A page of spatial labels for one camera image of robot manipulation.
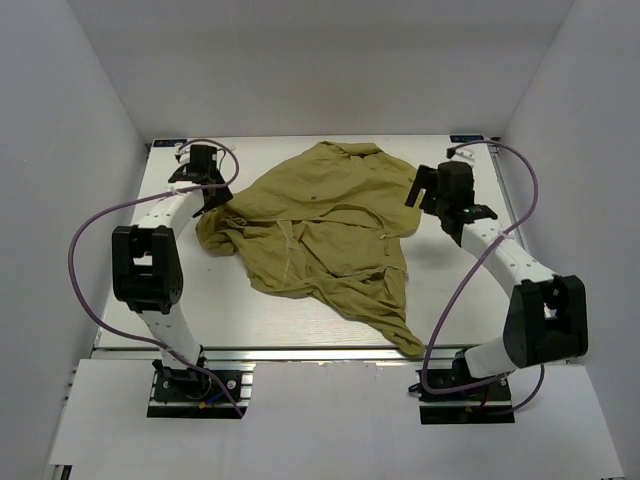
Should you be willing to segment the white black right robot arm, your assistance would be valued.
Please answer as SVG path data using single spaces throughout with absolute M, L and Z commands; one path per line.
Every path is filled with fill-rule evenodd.
M 435 168 L 420 166 L 405 204 L 436 217 L 509 298 L 501 336 L 459 352 L 438 390 L 453 389 L 472 399 L 486 389 L 488 379 L 586 354 L 584 283 L 539 263 L 506 233 L 490 207 L 476 203 L 470 165 L 447 161 Z

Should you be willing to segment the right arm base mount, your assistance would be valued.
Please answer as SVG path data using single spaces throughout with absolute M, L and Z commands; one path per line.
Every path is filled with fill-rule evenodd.
M 427 392 L 420 381 L 408 394 L 418 401 L 422 425 L 480 425 L 514 423 L 512 397 L 506 380 L 456 393 Z

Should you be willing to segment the olive green jacket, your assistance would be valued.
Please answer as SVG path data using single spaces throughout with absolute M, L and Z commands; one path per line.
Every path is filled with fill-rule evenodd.
M 239 255 L 254 289 L 312 296 L 418 357 L 401 248 L 420 224 L 405 204 L 416 173 L 374 143 L 319 142 L 203 214 L 196 236 L 210 254 Z

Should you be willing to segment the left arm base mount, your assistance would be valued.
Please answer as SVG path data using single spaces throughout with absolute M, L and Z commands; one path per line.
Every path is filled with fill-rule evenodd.
M 152 362 L 151 383 L 146 416 L 164 419 L 232 419 L 241 416 L 223 389 L 210 376 L 191 369 L 172 369 L 157 359 Z M 245 413 L 251 398 L 253 372 L 240 369 L 214 369 L 238 409 Z

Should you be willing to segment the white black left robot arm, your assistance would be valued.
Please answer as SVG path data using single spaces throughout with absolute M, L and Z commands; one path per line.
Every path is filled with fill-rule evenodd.
M 167 181 L 168 195 L 138 222 L 112 233 L 115 298 L 126 304 L 162 344 L 162 364 L 181 369 L 177 387 L 199 399 L 211 387 L 202 364 L 202 347 L 192 335 L 179 305 L 184 290 L 177 240 L 191 220 L 233 198 L 219 167 L 223 147 L 192 140 L 176 152 L 178 167 Z

